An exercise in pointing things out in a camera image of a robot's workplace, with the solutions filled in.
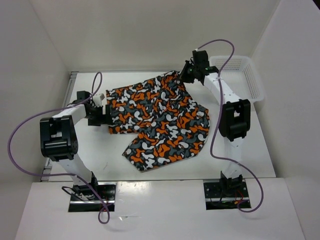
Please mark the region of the orange camouflage shorts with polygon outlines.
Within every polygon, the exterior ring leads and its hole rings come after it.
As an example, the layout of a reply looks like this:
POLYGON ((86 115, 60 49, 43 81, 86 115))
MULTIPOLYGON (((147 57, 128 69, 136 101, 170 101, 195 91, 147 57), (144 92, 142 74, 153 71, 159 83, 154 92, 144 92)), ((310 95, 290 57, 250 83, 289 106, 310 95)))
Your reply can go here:
POLYGON ((170 71, 106 91, 110 134, 136 134, 122 155, 140 172, 197 156, 210 132, 209 110, 170 71))

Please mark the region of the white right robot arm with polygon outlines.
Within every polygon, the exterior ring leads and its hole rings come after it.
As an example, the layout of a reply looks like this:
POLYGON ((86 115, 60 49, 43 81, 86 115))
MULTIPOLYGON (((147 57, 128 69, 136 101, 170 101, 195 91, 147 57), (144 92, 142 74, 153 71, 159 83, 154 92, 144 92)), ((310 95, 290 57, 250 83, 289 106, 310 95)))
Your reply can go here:
POLYGON ((243 176, 239 162, 242 160, 242 145, 251 127, 251 103, 241 99, 219 76, 216 66, 210 66, 205 50, 193 50, 192 60, 186 61, 179 79, 184 83, 198 80, 219 101, 221 111, 218 130, 224 138, 224 157, 229 162, 220 172, 219 191, 230 197, 241 186, 243 176))

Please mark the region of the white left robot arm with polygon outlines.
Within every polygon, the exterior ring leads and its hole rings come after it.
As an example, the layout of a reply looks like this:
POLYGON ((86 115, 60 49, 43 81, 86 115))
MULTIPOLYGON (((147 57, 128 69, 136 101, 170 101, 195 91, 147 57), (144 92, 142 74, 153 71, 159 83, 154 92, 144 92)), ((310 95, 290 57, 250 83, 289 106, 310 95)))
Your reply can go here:
POLYGON ((81 160, 75 125, 87 119, 89 126, 111 124, 110 108, 103 105, 105 95, 92 96, 88 91, 78 91, 77 99, 60 113, 42 118, 40 149, 44 157, 57 162, 73 181, 74 197, 79 200, 97 200, 100 194, 97 178, 81 160))

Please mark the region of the white perforated plastic basket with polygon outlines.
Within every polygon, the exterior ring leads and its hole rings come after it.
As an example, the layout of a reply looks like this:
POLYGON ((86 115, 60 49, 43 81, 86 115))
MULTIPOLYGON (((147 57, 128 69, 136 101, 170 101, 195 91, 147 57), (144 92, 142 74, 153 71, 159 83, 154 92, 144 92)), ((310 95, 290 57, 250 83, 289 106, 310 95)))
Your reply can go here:
POLYGON ((220 76, 211 73, 205 76, 204 86, 223 103, 249 100, 251 104, 264 100, 261 77, 252 60, 247 56, 235 55, 223 67, 220 76))

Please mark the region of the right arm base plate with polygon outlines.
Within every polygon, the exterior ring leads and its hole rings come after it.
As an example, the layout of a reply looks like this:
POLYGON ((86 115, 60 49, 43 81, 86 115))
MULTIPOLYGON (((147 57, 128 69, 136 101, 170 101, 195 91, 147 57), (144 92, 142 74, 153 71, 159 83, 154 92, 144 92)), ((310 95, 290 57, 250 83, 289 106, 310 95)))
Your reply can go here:
POLYGON ((231 210, 236 209, 238 204, 241 209, 251 208, 245 181, 228 190, 223 190, 218 181, 204 181, 203 189, 206 210, 231 210))

